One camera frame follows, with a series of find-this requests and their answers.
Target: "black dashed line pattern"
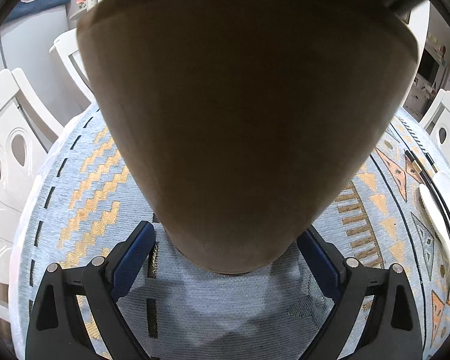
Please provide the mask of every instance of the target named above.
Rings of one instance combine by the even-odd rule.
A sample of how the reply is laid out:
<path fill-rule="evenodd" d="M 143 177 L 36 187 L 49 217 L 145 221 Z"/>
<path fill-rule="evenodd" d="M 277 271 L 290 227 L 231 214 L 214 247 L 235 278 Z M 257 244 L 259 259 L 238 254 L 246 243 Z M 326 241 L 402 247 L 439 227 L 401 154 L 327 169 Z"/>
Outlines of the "black dashed line pattern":
<path fill-rule="evenodd" d="M 422 142 L 420 142 L 420 139 L 416 136 L 416 134 L 414 133 L 414 131 L 410 128 L 410 126 L 407 124 L 406 121 L 404 121 L 401 117 L 398 117 L 398 120 L 401 121 L 401 123 L 405 126 L 405 128 L 407 129 L 407 131 L 410 133 L 410 135 L 412 136 L 412 138 L 414 139 L 414 141 L 416 142 L 416 144 L 420 147 L 420 150 L 423 152 L 423 154 L 427 154 L 428 151 L 425 149 L 425 147 L 423 147 Z"/>
<path fill-rule="evenodd" d="M 77 144 L 78 140 L 81 138 L 81 135 L 78 135 L 77 139 L 75 140 L 75 142 L 73 142 L 72 147 L 70 147 L 70 150 L 73 150 L 73 148 L 75 147 L 75 145 Z"/>
<path fill-rule="evenodd" d="M 39 221 L 38 222 L 38 227 L 37 227 L 37 232 L 35 234 L 35 241 L 34 241 L 34 245 L 38 246 L 38 239 L 40 237 L 40 233 L 42 232 L 42 225 L 44 224 L 43 221 Z"/>
<path fill-rule="evenodd" d="M 48 205 L 50 204 L 50 199 L 52 198 L 53 191 L 55 191 L 55 187 L 50 188 L 50 192 L 48 193 L 43 208 L 48 208 Z"/>
<path fill-rule="evenodd" d="M 35 271 L 35 260 L 30 262 L 30 287 L 34 286 L 34 271 Z"/>
<path fill-rule="evenodd" d="M 147 323 L 148 323 L 148 337 L 158 338 L 156 299 L 147 298 Z"/>
<path fill-rule="evenodd" d="M 85 126 L 83 126 L 83 128 L 87 128 L 88 124 L 90 123 L 90 121 L 93 119 L 94 117 L 92 116 L 90 119 L 88 119 L 88 121 L 85 123 Z"/>
<path fill-rule="evenodd" d="M 67 163 L 68 158 L 65 158 L 62 162 L 62 164 L 60 165 L 60 169 L 58 170 L 58 172 L 56 173 L 57 177 L 60 177 L 63 171 L 63 167 L 65 166 L 65 164 Z"/>

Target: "white spoon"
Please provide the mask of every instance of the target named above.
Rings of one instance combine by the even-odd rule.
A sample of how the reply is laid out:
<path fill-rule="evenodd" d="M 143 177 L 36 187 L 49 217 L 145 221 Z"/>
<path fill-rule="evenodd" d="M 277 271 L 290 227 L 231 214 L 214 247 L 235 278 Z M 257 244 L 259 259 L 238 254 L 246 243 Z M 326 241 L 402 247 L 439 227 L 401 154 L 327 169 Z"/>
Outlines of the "white spoon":
<path fill-rule="evenodd" d="M 448 276 L 449 276 L 449 285 L 450 285 L 450 237 L 448 236 L 447 227 L 445 226 L 445 221 L 443 219 L 440 210 L 432 198 L 430 191 L 428 190 L 425 184 L 420 184 L 420 195 L 422 197 L 423 205 L 425 206 L 425 210 L 427 211 L 430 220 L 435 227 L 435 232 L 437 233 L 440 242 L 442 243 L 442 247 L 445 251 L 445 256 L 448 260 Z M 450 286 L 448 289 L 448 299 L 450 300 Z"/>

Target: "white chair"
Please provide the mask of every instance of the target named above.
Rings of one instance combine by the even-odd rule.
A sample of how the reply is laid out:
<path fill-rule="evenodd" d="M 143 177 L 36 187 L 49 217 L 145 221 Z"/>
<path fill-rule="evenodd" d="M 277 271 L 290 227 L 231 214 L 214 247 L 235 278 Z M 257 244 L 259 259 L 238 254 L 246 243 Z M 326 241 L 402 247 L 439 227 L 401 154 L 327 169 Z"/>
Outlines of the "white chair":
<path fill-rule="evenodd" d="M 96 100 L 78 50 L 76 28 L 59 35 L 49 52 L 76 102 L 85 110 Z"/>
<path fill-rule="evenodd" d="M 40 102 L 21 69 L 0 72 L 0 283 L 8 284 L 8 266 L 20 214 L 47 153 L 14 98 L 44 135 L 55 141 L 63 127 Z M 0 318 L 9 321 L 0 299 Z"/>
<path fill-rule="evenodd" d="M 439 90 L 420 126 L 431 129 L 430 137 L 450 164 L 450 91 Z"/>

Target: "tablecloth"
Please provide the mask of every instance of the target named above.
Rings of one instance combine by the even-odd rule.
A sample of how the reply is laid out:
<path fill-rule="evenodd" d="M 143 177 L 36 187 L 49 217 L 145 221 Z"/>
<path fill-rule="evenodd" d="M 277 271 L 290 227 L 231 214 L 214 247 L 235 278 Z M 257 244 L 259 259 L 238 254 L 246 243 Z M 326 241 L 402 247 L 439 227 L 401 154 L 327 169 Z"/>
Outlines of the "tablecloth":
<path fill-rule="evenodd" d="M 429 171 L 426 151 L 450 175 L 430 137 L 400 108 L 376 149 L 314 226 L 344 256 L 366 266 L 404 266 L 421 321 L 423 359 L 428 359 L 450 333 L 447 264 L 420 202 L 420 178 L 404 156 L 406 145 Z M 17 280 L 10 284 L 16 294 L 10 312 L 17 321 L 12 335 L 19 358 L 48 264 L 69 268 L 106 256 L 140 220 L 154 224 L 157 243 L 118 306 L 152 358 L 297 359 L 332 308 L 295 243 L 267 267 L 239 276 L 190 263 L 140 193 L 97 105 L 70 133 L 31 206 L 30 217 L 21 221 L 26 229 L 17 235 L 21 253 Z M 342 355 L 353 352 L 371 301 L 364 300 Z M 79 297 L 79 304 L 96 352 L 109 358 L 86 299 Z"/>
<path fill-rule="evenodd" d="M 15 238 L 13 240 L 13 248 L 10 256 L 10 283 L 11 285 L 8 288 L 8 310 L 10 312 L 10 327 L 12 330 L 12 336 L 15 334 L 16 342 L 14 344 L 15 348 L 18 350 L 17 356 L 20 359 L 24 359 L 24 343 L 22 341 L 22 336 L 19 332 L 20 329 L 20 321 L 18 315 L 18 287 L 16 283 L 18 282 L 18 274 L 19 274 L 19 266 L 20 266 L 20 257 L 22 254 L 22 248 L 24 243 L 24 237 L 26 235 L 26 231 L 28 228 L 28 223 L 30 221 L 30 217 L 32 215 L 32 211 L 35 207 L 35 203 L 37 201 L 38 195 L 42 190 L 42 186 L 45 178 L 50 172 L 50 168 L 53 166 L 56 156 L 60 153 L 63 148 L 63 145 L 67 141 L 69 135 L 73 132 L 73 129 L 77 126 L 78 122 L 82 119 L 83 115 L 88 112 L 90 109 L 89 106 L 84 112 L 72 117 L 72 119 L 65 125 L 62 133 L 57 138 L 57 140 L 53 143 L 52 147 L 48 151 L 47 157 L 43 165 L 40 167 L 37 175 L 35 177 L 34 183 L 30 190 L 30 194 L 27 198 L 27 203 L 23 208 L 22 214 L 20 216 L 20 221 L 17 226 L 17 232 L 15 233 Z"/>

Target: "orange zigzag pattern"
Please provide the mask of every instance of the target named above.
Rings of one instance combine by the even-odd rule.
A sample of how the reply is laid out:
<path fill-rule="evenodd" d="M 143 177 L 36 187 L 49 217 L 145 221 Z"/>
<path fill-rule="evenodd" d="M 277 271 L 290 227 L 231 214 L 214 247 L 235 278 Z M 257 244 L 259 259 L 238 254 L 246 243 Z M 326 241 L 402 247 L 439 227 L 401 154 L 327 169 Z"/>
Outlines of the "orange zigzag pattern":
<path fill-rule="evenodd" d="M 98 157 L 101 157 L 104 154 L 105 150 L 110 150 L 113 147 L 113 143 L 114 140 L 110 137 L 107 142 L 102 143 L 98 149 L 95 149 L 90 157 L 85 158 L 85 161 L 83 161 L 82 167 L 80 168 L 80 173 L 85 172 L 87 166 L 92 165 Z"/>
<path fill-rule="evenodd" d="M 83 233 L 82 240 L 75 243 L 75 249 L 67 253 L 67 259 L 60 265 L 65 268 L 72 268 L 79 265 L 80 258 L 87 255 L 87 249 L 91 245 L 95 245 L 98 236 L 105 233 L 106 225 L 113 225 L 119 214 L 120 202 L 113 202 L 110 211 L 103 211 L 99 221 L 91 224 L 90 231 Z"/>
<path fill-rule="evenodd" d="M 94 197 L 91 199 L 87 199 L 87 201 L 85 202 L 85 207 L 79 208 L 75 216 L 68 220 L 67 227 L 62 229 L 57 245 L 59 249 L 62 249 L 63 242 L 65 240 L 70 239 L 71 233 L 79 229 L 80 222 L 86 221 L 88 219 L 89 213 L 92 211 L 96 211 L 98 203 L 102 200 L 105 200 L 109 193 L 115 192 L 117 185 L 119 183 L 125 183 L 127 181 L 127 178 L 128 168 L 127 166 L 123 166 L 122 173 L 113 175 L 112 181 L 107 181 L 102 190 L 96 190 L 94 193 Z"/>
<path fill-rule="evenodd" d="M 108 127 L 105 126 L 104 129 L 95 136 L 94 145 L 96 145 L 99 142 L 99 140 L 101 140 L 105 135 L 107 135 L 107 133 Z"/>
<path fill-rule="evenodd" d="M 70 204 L 68 205 L 68 208 L 73 209 L 77 200 L 81 199 L 83 193 L 90 189 L 90 187 L 92 186 L 92 183 L 94 181 L 100 180 L 100 177 L 103 174 L 108 173 L 110 171 L 110 167 L 112 165 L 116 165 L 117 163 L 119 163 L 120 158 L 121 158 L 120 151 L 117 150 L 113 156 L 108 157 L 106 159 L 105 163 L 101 163 L 97 167 L 97 170 L 95 172 L 90 173 L 85 180 L 82 180 L 78 189 L 73 191 L 72 198 L 70 200 Z"/>

